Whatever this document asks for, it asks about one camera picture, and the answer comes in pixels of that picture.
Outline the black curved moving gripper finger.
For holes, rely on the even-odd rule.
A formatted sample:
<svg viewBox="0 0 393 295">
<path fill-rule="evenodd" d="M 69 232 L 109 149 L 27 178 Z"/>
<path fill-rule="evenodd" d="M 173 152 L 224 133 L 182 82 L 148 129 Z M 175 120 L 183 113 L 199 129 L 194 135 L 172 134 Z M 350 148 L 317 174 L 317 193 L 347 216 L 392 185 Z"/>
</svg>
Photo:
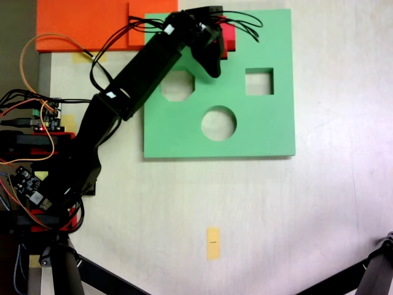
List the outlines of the black curved moving gripper finger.
<svg viewBox="0 0 393 295">
<path fill-rule="evenodd" d="M 220 59 L 222 50 L 218 45 L 209 45 L 205 48 L 193 48 L 193 58 L 213 78 L 221 74 Z"/>
</svg>

